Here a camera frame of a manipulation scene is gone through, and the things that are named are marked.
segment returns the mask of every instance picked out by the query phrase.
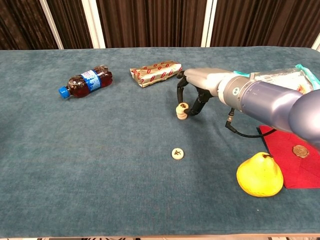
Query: pear stem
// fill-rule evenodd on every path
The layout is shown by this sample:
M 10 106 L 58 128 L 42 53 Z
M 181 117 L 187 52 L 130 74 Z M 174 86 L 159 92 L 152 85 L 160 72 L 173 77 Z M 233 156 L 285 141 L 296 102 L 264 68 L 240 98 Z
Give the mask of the pear stem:
M 266 158 L 266 157 L 270 157 L 273 158 L 274 156 L 270 155 L 270 154 L 263 154 L 262 157 Z

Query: soda bottle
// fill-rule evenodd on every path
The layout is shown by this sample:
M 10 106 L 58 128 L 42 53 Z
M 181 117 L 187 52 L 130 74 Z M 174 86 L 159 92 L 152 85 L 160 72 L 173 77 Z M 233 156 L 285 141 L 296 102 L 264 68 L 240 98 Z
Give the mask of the soda bottle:
M 112 81 L 112 73 L 108 67 L 99 65 L 80 75 L 71 77 L 66 86 L 59 88 L 59 93 L 64 99 L 70 97 L 70 95 L 82 98 L 94 90 L 109 86 Z

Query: yellow pear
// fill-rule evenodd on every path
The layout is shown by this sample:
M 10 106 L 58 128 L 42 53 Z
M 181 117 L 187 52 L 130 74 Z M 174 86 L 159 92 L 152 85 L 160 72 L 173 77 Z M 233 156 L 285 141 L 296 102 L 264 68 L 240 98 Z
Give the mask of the yellow pear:
M 236 171 L 240 187 L 255 197 L 276 195 L 283 187 L 284 177 L 272 155 L 258 152 L 244 161 Z

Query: brown curtain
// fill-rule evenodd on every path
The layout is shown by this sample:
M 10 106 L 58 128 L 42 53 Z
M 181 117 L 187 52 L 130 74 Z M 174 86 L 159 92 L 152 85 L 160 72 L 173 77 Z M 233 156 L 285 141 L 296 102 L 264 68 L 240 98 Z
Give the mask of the brown curtain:
M 81 0 L 47 0 L 64 49 L 93 48 Z
M 207 0 L 97 0 L 107 48 L 199 47 Z
M 218 0 L 211 47 L 312 47 L 320 0 Z
M 39 1 L 0 0 L 0 49 L 57 49 Z

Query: red and gold wrapper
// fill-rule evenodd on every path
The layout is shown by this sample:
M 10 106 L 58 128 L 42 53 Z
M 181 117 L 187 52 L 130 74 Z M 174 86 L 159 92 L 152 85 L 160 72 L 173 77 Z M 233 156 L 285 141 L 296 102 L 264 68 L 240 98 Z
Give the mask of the red and gold wrapper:
M 133 79 L 142 88 L 167 80 L 180 71 L 182 71 L 182 65 L 176 61 L 162 61 L 140 68 L 130 68 Z

